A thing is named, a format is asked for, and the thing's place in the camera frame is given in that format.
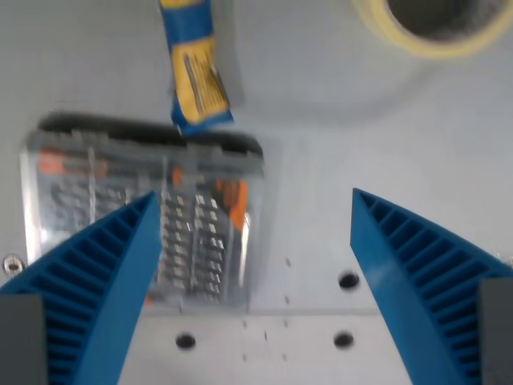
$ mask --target screwdriver bit set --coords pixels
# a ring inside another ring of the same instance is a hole
[[[216,143],[141,144],[79,132],[37,130],[26,140],[21,161],[29,263],[153,190],[163,251],[147,303],[180,310],[247,306],[261,153],[229,151],[233,143],[227,151]]]

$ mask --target yellow label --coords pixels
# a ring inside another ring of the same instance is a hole
[[[191,124],[228,110],[228,99],[214,66],[214,38],[178,44],[171,61],[180,108]]]
[[[163,8],[182,8],[184,6],[194,6],[203,3],[204,0],[160,0],[160,5]]]

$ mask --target masking tape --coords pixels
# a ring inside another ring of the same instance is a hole
[[[390,10],[389,0],[353,0],[357,12],[365,24],[378,36],[391,41],[412,55],[425,59],[453,59],[472,55],[492,44],[498,39],[513,21],[513,0],[477,0],[479,9],[488,12],[483,24],[472,28],[467,25],[460,30],[450,30],[452,36],[445,31],[445,38],[423,38],[409,32],[394,17]],[[494,5],[493,14],[489,14],[490,5]]]

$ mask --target plastic case lid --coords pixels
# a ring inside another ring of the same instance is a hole
[[[21,163],[29,264],[153,190],[163,252],[147,304],[182,313],[247,308],[263,180],[251,138],[185,142],[165,126],[52,115],[27,137]]]

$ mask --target white table surface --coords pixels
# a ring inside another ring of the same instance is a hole
[[[473,59],[430,63],[375,38],[349,0],[217,1],[234,127],[266,159],[251,311],[142,317],[120,383],[407,385],[365,280],[352,293],[337,284],[361,273],[351,189],[513,255],[513,32]],[[25,253],[24,135],[53,110],[169,121],[170,74],[152,0],[2,1],[0,257]],[[340,330],[352,349],[335,349]],[[182,331],[193,351],[176,348]]]

